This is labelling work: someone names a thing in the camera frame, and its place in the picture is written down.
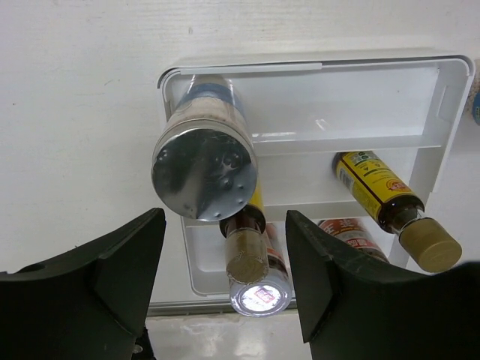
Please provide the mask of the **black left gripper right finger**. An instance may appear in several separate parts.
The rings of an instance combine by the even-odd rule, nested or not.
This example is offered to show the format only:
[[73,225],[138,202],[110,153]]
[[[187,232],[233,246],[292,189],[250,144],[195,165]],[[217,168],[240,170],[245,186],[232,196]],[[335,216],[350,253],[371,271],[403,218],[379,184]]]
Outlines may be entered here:
[[286,213],[301,333],[314,359],[477,359],[479,264],[428,276]]

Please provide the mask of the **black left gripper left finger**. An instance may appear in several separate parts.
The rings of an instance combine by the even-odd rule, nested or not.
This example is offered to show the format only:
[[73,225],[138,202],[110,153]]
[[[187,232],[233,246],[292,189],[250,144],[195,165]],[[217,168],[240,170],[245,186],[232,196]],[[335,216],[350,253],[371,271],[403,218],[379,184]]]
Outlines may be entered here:
[[53,258],[1,274],[3,359],[131,359],[166,231],[161,208]]

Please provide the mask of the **red-logo-lid spice jar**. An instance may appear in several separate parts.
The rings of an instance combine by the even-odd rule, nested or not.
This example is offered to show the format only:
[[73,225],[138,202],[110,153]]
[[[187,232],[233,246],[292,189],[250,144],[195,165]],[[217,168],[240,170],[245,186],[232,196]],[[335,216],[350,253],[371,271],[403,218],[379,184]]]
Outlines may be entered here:
[[318,227],[330,236],[334,236],[336,239],[341,240],[356,250],[384,263],[389,263],[387,256],[374,241],[360,219],[340,218],[320,220]]

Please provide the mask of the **yellow-label small bottle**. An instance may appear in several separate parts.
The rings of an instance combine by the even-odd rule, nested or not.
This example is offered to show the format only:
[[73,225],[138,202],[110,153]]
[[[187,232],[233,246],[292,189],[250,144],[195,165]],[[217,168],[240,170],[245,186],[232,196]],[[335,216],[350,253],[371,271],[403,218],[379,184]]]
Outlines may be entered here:
[[245,207],[219,223],[225,238],[226,274],[239,284],[255,284],[266,277],[269,264],[263,194],[261,185],[256,186],[253,196]]
[[440,273],[457,264],[461,245],[425,214],[420,197],[373,151],[339,152],[332,170],[376,224],[397,236],[422,270]]

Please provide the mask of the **blue-label salt shaker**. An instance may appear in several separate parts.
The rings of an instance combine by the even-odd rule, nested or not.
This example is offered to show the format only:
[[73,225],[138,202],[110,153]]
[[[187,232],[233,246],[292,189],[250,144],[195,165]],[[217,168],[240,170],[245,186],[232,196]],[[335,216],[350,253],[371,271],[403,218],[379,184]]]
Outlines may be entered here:
[[471,115],[472,120],[479,125],[479,59],[475,60],[475,76],[472,83],[472,87],[470,89],[469,97],[468,97],[468,110],[467,112]]
[[195,75],[157,145],[153,188],[184,218],[221,221],[243,209],[257,186],[258,164],[242,102],[218,75]]

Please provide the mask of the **silver-lid spice jar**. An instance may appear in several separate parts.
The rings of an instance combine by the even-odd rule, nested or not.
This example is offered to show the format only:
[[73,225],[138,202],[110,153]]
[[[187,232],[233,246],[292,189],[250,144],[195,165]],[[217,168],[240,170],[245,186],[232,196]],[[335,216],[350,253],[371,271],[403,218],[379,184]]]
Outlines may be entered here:
[[246,317],[269,317],[285,310],[293,298],[293,284],[275,223],[267,223],[264,239],[268,255],[268,274],[258,283],[229,282],[233,309]]

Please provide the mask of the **white divided plastic tray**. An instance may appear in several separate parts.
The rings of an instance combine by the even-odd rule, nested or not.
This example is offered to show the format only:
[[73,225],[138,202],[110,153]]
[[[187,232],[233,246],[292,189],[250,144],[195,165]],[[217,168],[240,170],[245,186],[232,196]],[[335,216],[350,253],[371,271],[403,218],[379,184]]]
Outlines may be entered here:
[[259,159],[265,215],[347,218],[365,211],[335,179],[336,153],[375,152],[424,202],[440,187],[475,62],[431,52],[183,61],[157,82],[165,123],[196,75],[237,91]]

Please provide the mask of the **aluminium table frame rail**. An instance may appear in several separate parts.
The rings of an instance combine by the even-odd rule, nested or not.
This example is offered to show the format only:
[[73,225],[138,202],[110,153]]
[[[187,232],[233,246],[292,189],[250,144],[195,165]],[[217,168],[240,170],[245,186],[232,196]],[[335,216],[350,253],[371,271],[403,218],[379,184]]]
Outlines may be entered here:
[[226,299],[168,301],[150,303],[147,317],[184,317],[206,314],[231,314],[235,312],[233,306]]

